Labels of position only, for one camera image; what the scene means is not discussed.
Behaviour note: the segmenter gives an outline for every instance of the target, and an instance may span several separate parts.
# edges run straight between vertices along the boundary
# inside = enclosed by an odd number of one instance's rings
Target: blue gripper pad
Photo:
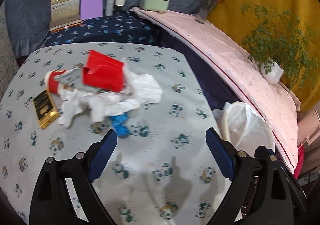
[[[235,177],[234,172],[234,163],[231,157],[228,155],[226,150],[223,148],[220,143],[221,138],[215,134],[212,129],[208,129],[205,134],[205,141],[218,164],[218,167],[222,175],[228,178],[230,181],[233,181]]]
[[[104,143],[97,151],[96,155],[92,158],[89,173],[87,175],[91,183],[101,176],[110,159],[111,154],[113,153],[113,150],[115,150],[116,148],[117,141],[117,133],[112,130],[108,138],[104,141]]]

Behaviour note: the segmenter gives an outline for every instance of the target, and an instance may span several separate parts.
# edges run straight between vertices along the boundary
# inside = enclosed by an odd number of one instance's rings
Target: pink bedsheet
[[[195,17],[173,11],[158,13],[132,9],[138,16],[162,27],[203,58],[236,95],[252,105],[270,125],[275,145],[288,169],[298,163],[296,105],[280,85],[270,85],[248,52],[210,22],[197,23]]]

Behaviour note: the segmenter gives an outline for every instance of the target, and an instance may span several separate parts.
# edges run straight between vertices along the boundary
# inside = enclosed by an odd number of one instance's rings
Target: red paper cup
[[[59,94],[64,89],[64,84],[57,82],[54,77],[60,74],[65,73],[67,70],[55,70],[55,71],[49,71],[46,73],[44,77],[44,82],[47,85],[50,92]]]

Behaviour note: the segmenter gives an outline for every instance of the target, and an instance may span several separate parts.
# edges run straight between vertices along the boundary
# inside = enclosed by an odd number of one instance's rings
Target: metal screw
[[[272,162],[276,162],[278,160],[278,158],[274,155],[270,156],[269,158]]]
[[[46,163],[50,164],[53,162],[53,157],[48,157],[46,160],[45,160]]]
[[[83,152],[79,152],[76,154],[76,158],[77,159],[82,159],[84,157],[84,153]]]
[[[246,157],[246,156],[247,156],[247,153],[244,152],[244,151],[239,151],[239,152],[238,152],[238,156],[240,156],[240,157]]]

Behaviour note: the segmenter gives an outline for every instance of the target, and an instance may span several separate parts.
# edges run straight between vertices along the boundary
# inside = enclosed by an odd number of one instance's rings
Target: red fabric
[[[57,75],[60,75],[60,74],[63,74],[66,70],[55,70],[53,71],[49,78],[48,78],[48,88],[49,88],[49,91],[54,93],[54,94],[58,94],[58,85],[59,85],[59,82],[57,82],[54,77],[57,76]]]
[[[83,83],[120,92],[124,85],[122,67],[122,62],[90,50],[86,66],[83,67]]]
[[[301,172],[302,165],[303,165],[303,160],[304,160],[304,146],[302,145],[298,149],[298,164],[297,164],[296,169],[295,169],[294,174],[293,174],[295,179],[298,179],[298,176],[299,176],[299,174]]]

